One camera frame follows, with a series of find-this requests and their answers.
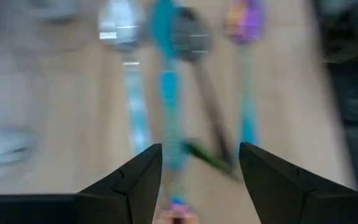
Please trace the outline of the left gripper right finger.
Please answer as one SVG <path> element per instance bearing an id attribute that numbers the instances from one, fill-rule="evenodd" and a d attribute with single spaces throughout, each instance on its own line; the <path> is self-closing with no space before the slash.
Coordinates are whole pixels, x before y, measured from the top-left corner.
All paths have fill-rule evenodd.
<path id="1" fill-rule="evenodd" d="M 261 224 L 358 224 L 358 192 L 246 142 L 239 162 Z"/>

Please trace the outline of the purple spoon teal handle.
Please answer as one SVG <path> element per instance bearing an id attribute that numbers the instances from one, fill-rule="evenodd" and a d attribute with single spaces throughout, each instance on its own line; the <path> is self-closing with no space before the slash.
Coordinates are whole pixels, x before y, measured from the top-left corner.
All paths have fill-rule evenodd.
<path id="1" fill-rule="evenodd" d="M 224 33 L 236 44 L 239 63 L 239 142 L 257 145 L 257 113 L 250 75 L 250 46 L 261 36 L 260 0 L 230 0 Z"/>

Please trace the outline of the silver spoon iridescent handle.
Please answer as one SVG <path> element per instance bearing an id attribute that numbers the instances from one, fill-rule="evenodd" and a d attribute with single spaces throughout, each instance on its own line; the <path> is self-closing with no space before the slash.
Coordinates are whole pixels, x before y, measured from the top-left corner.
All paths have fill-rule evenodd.
<path id="1" fill-rule="evenodd" d="M 143 24 L 143 12 L 134 0 L 104 0 L 99 8 L 99 39 L 122 55 L 129 142 L 134 155 L 151 144 L 140 62 L 135 56 Z"/>

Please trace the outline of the small clear plastic bin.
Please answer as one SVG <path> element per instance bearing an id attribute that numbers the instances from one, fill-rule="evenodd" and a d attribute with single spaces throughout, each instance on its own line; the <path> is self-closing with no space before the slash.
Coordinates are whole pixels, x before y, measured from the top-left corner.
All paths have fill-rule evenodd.
<path id="1" fill-rule="evenodd" d="M 31 130 L 0 124 L 0 179 L 19 172 L 36 150 L 37 136 Z"/>

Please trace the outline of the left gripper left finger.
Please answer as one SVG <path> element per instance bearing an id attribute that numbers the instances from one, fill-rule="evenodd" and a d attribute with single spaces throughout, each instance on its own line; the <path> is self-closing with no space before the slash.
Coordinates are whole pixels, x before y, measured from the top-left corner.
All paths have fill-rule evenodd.
<path id="1" fill-rule="evenodd" d="M 161 175 L 153 144 L 76 194 L 0 195 L 0 224 L 152 224 Z"/>

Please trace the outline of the dark grey metal spoon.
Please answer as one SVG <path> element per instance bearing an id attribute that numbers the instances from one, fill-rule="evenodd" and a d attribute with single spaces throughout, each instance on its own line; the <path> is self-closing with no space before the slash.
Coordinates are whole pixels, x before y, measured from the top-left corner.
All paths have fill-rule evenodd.
<path id="1" fill-rule="evenodd" d="M 203 102 L 203 108 L 211 123 L 211 134 L 214 140 L 213 152 L 221 152 L 233 166 L 230 174 L 220 171 L 228 178 L 238 182 L 240 178 L 236 175 L 234 156 L 225 133 L 216 92 L 202 63 L 203 57 L 211 48 L 210 31 L 195 8 L 182 6 L 177 9 L 172 27 L 172 43 L 176 55 L 181 60 L 190 62 L 193 68 L 193 76 Z"/>

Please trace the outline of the teal toothbrush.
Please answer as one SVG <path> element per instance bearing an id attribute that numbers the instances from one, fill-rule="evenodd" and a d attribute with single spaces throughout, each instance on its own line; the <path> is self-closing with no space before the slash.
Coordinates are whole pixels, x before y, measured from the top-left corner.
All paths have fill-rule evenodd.
<path id="1" fill-rule="evenodd" d="M 186 165 L 186 153 L 181 142 L 180 78 L 175 68 L 175 50 L 172 43 L 172 27 L 177 7 L 173 0 L 153 0 L 150 33 L 161 55 L 160 99 L 163 121 L 164 168 L 170 172 L 168 195 L 171 203 L 183 205 L 185 191 L 182 171 Z"/>

